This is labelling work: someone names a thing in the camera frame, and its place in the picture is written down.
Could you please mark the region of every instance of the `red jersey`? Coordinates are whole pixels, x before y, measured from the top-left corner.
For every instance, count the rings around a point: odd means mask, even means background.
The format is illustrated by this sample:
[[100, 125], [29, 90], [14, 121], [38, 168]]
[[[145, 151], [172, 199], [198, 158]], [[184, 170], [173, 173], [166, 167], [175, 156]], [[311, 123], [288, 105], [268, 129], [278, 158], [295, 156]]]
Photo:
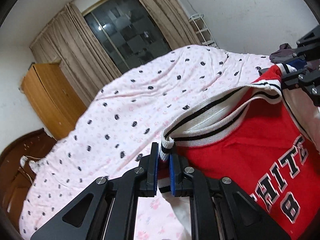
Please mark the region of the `red jersey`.
[[164, 130], [160, 155], [175, 142], [190, 166], [230, 177], [295, 240], [320, 208], [320, 155], [282, 101], [281, 74], [275, 65], [185, 112]]

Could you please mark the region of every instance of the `wooden wardrobe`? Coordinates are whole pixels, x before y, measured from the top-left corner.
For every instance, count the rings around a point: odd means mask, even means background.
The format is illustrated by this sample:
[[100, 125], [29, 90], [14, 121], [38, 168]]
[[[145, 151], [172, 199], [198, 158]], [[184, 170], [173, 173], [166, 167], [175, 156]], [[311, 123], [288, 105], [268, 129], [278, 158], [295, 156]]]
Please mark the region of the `wooden wardrobe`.
[[21, 88], [56, 140], [65, 138], [87, 109], [58, 64], [33, 64]]

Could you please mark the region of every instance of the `gray fabric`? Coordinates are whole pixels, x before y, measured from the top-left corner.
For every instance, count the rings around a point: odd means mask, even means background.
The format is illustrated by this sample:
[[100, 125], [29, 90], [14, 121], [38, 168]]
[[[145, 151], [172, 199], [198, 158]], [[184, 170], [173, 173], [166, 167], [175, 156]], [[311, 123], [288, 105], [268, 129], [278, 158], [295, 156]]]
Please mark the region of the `gray fabric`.
[[259, 75], [262, 76], [265, 72], [267, 72], [269, 70], [269, 68], [263, 68], [263, 69], [259, 69]]
[[37, 63], [61, 59], [63, 74], [86, 106], [104, 85], [121, 76], [72, 3], [51, 20], [30, 49]]
[[293, 58], [293, 53], [294, 49], [292, 49], [288, 43], [284, 43], [280, 45], [279, 50], [269, 56], [269, 59], [274, 64], [284, 63], [285, 61]]

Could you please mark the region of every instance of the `black and white lettering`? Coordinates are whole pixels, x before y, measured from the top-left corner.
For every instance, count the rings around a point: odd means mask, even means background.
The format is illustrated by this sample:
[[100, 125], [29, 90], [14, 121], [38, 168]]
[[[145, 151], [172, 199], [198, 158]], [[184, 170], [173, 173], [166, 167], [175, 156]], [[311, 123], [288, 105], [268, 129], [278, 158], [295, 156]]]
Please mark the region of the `black and white lettering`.
[[284, 167], [287, 164], [289, 165], [291, 178], [294, 178], [300, 172], [300, 169], [296, 165], [296, 162], [294, 160], [294, 157], [295, 155], [297, 155], [297, 153], [298, 153], [297, 148], [295, 146], [292, 146], [284, 155], [282, 155], [278, 159], [281, 167]]
[[279, 193], [271, 184], [271, 178], [268, 173], [259, 179], [255, 192], [264, 201], [268, 212], [270, 212], [272, 205], [279, 197]]
[[250, 194], [250, 197], [252, 197], [252, 199], [253, 199], [255, 202], [258, 201], [258, 199], [257, 199], [257, 197], [256, 197], [256, 195], [255, 195], [254, 193], [251, 193], [251, 194]]
[[300, 162], [302, 165], [306, 162], [308, 157], [308, 150], [303, 148], [303, 145], [302, 145], [303, 143], [304, 143], [304, 138], [302, 135], [299, 135], [293, 143], [293, 145], [297, 148], [297, 151], [300, 156]]
[[287, 181], [282, 178], [281, 173], [279, 172], [279, 166], [276, 162], [273, 163], [273, 165], [270, 168], [270, 172], [272, 174], [272, 176], [275, 177], [276, 181], [278, 182], [278, 187], [279, 190], [282, 192], [284, 192], [285, 188], [287, 187]]
[[291, 223], [295, 223], [300, 212], [300, 206], [294, 198], [292, 192], [287, 192], [283, 200], [280, 202], [280, 208]]

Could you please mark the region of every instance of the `glass window pane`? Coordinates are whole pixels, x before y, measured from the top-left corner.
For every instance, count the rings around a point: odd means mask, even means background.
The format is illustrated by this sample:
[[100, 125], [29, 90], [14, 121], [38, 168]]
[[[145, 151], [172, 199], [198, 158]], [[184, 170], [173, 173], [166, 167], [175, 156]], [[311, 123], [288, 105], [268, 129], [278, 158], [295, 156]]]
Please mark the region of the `glass window pane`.
[[108, 0], [84, 18], [121, 73], [171, 51], [138, 0]]

